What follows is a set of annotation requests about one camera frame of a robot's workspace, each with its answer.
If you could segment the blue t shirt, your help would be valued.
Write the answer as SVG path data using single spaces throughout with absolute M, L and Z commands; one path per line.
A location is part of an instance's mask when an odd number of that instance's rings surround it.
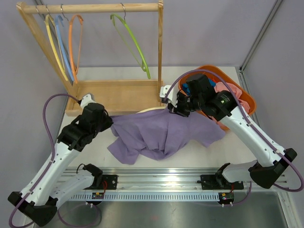
M 209 79 L 209 83 L 212 87 L 215 87 L 216 85 L 216 82 L 211 79 Z M 186 95 L 190 95 L 190 89 L 186 83 L 182 84 L 182 90 L 186 93 Z

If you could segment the cream hanger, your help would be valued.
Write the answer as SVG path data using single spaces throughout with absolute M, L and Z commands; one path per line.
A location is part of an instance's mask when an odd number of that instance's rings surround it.
M 148 108 L 148 109 L 144 109 L 144 110 L 141 110 L 141 111 L 137 112 L 137 114 L 145 113 L 145 112 L 149 112 L 149 111 L 155 111 L 155 110 L 162 110 L 162 109 L 165 109 L 165 108 L 166 108 L 166 106 L 158 106 L 158 107 Z

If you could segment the purple t shirt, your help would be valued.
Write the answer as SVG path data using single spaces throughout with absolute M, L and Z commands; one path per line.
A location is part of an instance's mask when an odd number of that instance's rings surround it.
M 191 140 L 209 147 L 225 136 L 214 121 L 197 112 L 182 117 L 168 109 L 155 109 L 112 119 L 111 131 L 117 139 L 108 150 L 120 163 L 128 165 L 135 164 L 139 155 L 160 161 Z

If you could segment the green hanger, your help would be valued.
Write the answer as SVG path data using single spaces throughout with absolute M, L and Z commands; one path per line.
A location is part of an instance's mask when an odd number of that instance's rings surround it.
M 149 67 L 148 67 L 146 58 L 143 54 L 143 51 L 142 51 L 135 35 L 133 34 L 133 31 L 130 29 L 129 25 L 126 22 L 125 5 L 122 2 L 120 3 L 120 5 L 123 8 L 123 13 L 124 13 L 123 18 L 116 13 L 112 13 L 110 15 L 110 21 L 112 22 L 112 24 L 113 24 L 115 30 L 117 31 L 117 33 L 119 34 L 121 40 L 123 41 L 125 46 L 128 48 L 128 50 L 130 51 L 131 55 L 133 56 L 133 58 L 135 59 L 135 61 L 137 62 L 137 64 L 141 68 L 141 70 L 146 73 L 146 76 L 148 79 L 151 79 L 151 74 L 149 71 Z M 130 37 L 132 45 L 127 41 L 123 32 L 119 29 L 119 27 L 118 27 L 119 22 L 121 23 L 121 27 L 126 31 L 128 36 Z

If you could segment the light blue hanger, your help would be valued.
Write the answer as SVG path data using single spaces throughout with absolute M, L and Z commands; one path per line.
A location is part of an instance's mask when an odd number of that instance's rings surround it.
M 64 79 L 67 82 L 74 83 L 75 79 L 72 74 L 72 69 L 69 62 L 69 51 L 67 49 L 68 40 L 67 40 L 67 25 L 69 22 L 69 19 L 64 15 L 63 13 L 63 5 L 60 5 L 61 15 L 56 15 L 55 18 L 53 18 L 49 12 L 48 5 L 45 5 L 47 10 L 47 15 L 45 16 L 45 26 L 47 30 L 47 37 L 49 40 L 49 43 L 51 45 L 51 49 L 53 51 L 53 54 L 55 56 L 56 63 L 59 67 L 60 72 L 63 74 Z M 54 36 L 57 40 L 57 45 L 59 48 L 59 54 L 54 42 L 54 38 L 51 31 L 51 26 L 55 29 Z

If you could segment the yellow hanger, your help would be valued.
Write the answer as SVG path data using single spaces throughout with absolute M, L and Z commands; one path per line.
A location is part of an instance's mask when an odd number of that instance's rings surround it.
M 47 30 L 47 36 L 56 60 L 56 63 L 59 67 L 60 72 L 63 75 L 63 78 L 65 79 L 65 81 L 69 81 L 67 75 L 66 75 L 66 70 L 65 70 L 65 66 L 63 63 L 63 56 L 62 56 L 62 51 L 61 51 L 61 47 L 59 44 L 57 44 L 58 47 L 56 47 L 55 44 L 55 40 L 57 40 L 57 43 L 59 42 L 59 39 L 57 37 L 57 29 L 55 26 L 55 21 L 53 19 L 53 17 L 50 14 L 47 14 L 45 16 L 45 20 L 44 20 L 45 26 L 46 26 L 46 30 Z

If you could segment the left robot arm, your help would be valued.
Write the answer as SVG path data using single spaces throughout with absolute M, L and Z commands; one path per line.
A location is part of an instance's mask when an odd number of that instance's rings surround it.
M 62 129 L 52 146 L 51 155 L 32 181 L 20 192 L 9 195 L 8 201 L 15 206 L 14 210 L 19 210 L 32 223 L 42 227 L 77 192 L 105 186 L 102 170 L 92 164 L 85 165 L 63 184 L 56 186 L 56 183 L 71 161 L 112 123 L 102 104 L 91 102 L 84 106 L 82 114 Z

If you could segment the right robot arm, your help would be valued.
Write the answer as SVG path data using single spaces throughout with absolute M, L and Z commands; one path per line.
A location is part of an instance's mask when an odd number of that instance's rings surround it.
M 296 151 L 275 143 L 245 112 L 230 87 L 216 92 L 203 70 L 192 70 L 191 74 L 186 80 L 189 95 L 182 93 L 177 86 L 178 80 L 175 80 L 172 85 L 161 89 L 162 102 L 172 113 L 184 117 L 195 111 L 214 117 L 228 127 L 256 158 L 252 162 L 226 163 L 220 167 L 214 177 L 220 188 L 227 188 L 237 181 L 252 181 L 269 189 L 277 186 L 276 181 L 288 167 L 299 174 L 292 164 Z

